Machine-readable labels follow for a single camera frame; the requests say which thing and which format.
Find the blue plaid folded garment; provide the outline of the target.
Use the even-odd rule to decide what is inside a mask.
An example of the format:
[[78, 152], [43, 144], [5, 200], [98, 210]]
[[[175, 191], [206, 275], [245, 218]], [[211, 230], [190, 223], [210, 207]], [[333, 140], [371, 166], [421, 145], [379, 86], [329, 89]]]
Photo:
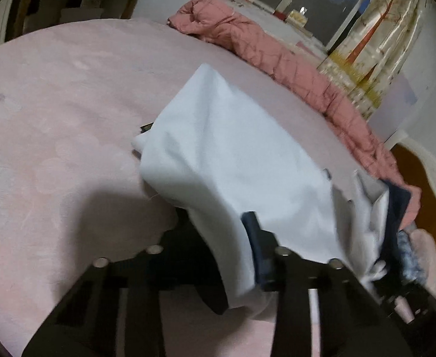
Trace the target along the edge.
[[409, 234], [406, 231], [398, 232], [397, 244], [402, 264], [402, 279], [424, 285], [427, 281], [427, 275], [419, 263]]

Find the pink pillow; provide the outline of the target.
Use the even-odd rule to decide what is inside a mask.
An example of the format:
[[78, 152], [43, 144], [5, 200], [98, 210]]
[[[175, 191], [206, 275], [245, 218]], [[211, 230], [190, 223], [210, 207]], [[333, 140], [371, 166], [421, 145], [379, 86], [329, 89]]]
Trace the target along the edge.
[[436, 296], [436, 242], [424, 229], [415, 229], [409, 239], [420, 268], [417, 280]]

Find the pink plaid quilt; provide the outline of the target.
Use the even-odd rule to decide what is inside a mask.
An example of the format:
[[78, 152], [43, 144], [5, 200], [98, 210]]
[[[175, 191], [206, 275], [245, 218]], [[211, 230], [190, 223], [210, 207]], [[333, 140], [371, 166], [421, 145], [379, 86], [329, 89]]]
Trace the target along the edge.
[[332, 132], [371, 176], [410, 192], [400, 227], [415, 221], [421, 207], [421, 190], [404, 182], [395, 157], [343, 91], [309, 60], [294, 54], [223, 0], [190, 0], [168, 18], [168, 25], [235, 53], [300, 97], [326, 119]]

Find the white navy varsity jacket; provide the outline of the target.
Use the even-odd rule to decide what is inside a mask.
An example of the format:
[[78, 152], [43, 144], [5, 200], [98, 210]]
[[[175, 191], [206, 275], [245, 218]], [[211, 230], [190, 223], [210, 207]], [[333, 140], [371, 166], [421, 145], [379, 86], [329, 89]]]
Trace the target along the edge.
[[185, 209], [211, 249], [231, 308], [274, 318], [276, 297], [255, 280], [241, 221], [304, 259], [341, 259], [367, 289], [390, 272], [381, 259], [390, 187], [360, 168], [321, 168], [250, 96], [201, 65], [150, 131], [134, 139], [143, 180]]

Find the tree pattern curtain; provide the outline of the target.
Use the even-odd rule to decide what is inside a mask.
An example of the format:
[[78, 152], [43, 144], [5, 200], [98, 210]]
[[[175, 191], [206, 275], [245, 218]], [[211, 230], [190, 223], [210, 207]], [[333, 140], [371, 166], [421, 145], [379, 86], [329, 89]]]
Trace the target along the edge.
[[365, 119], [381, 106], [421, 32], [428, 0], [371, 0], [319, 71]]

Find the white wooden headboard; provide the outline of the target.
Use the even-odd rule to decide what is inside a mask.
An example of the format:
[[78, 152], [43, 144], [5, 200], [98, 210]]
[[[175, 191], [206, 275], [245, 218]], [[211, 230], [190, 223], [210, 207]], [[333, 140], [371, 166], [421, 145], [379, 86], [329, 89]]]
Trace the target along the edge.
[[405, 231], [428, 231], [436, 242], [436, 157], [405, 131], [395, 132], [385, 143], [395, 156], [405, 182], [421, 190], [421, 207]]

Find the pink bed sheet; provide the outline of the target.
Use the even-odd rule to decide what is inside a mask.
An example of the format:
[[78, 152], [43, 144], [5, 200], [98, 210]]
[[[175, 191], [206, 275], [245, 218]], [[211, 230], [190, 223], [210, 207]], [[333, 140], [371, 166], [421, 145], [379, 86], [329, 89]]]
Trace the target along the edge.
[[174, 226], [132, 139], [208, 64], [274, 117], [345, 194], [359, 164], [319, 113], [227, 50], [145, 18], [65, 24], [0, 46], [0, 342], [20, 356], [96, 258]]

